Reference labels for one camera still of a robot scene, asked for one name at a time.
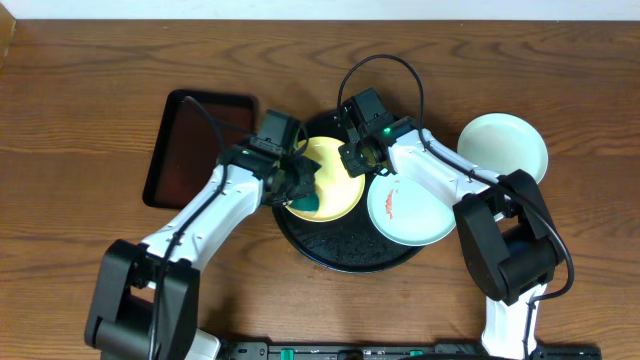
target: black round tray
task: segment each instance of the black round tray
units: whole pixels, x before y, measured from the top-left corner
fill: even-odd
[[[310,137],[328,136],[349,141],[335,117],[322,114],[307,123]],[[284,207],[273,207],[273,216],[284,236],[298,251],[330,269],[350,273],[382,271],[409,260],[422,247],[404,246],[387,239],[371,222],[367,194],[375,175],[366,175],[362,198],[345,216],[324,223],[306,221]]]

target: yellow bowl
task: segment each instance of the yellow bowl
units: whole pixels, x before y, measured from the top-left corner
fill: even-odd
[[[342,141],[326,136],[309,139],[304,156],[318,162],[322,168],[315,173],[316,193],[320,207],[316,212],[287,209],[295,216],[313,222],[326,222],[339,219],[351,211],[364,192],[364,175],[350,178],[340,160],[338,147]]]

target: white background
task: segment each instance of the white background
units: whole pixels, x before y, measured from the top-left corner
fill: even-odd
[[[640,0],[0,0],[16,19],[640,20]]]

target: wood grain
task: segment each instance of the wood grain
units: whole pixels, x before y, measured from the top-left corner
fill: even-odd
[[[171,90],[253,94],[306,119],[378,52],[416,67],[428,127],[451,147],[488,112],[542,133],[542,191],[577,278],[542,304],[537,335],[640,357],[640,24],[22,21],[0,75],[0,358],[98,357],[82,332],[102,254],[174,215],[141,201]],[[399,66],[367,65],[346,93],[369,86],[415,115]],[[428,343],[478,339],[484,298],[456,234],[390,271],[346,275],[299,255],[262,208],[204,272],[199,317],[232,338]]]
[[[4,58],[9,53],[9,44],[13,37],[16,20],[9,11],[0,4],[0,69],[4,65]]]

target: red mark on plate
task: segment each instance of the red mark on plate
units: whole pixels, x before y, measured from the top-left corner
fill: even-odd
[[[391,210],[393,209],[393,190],[394,189],[391,189],[391,191],[389,192],[389,195],[387,196],[387,202],[385,203],[387,214],[389,215],[389,220],[393,220],[393,213],[391,212]]]

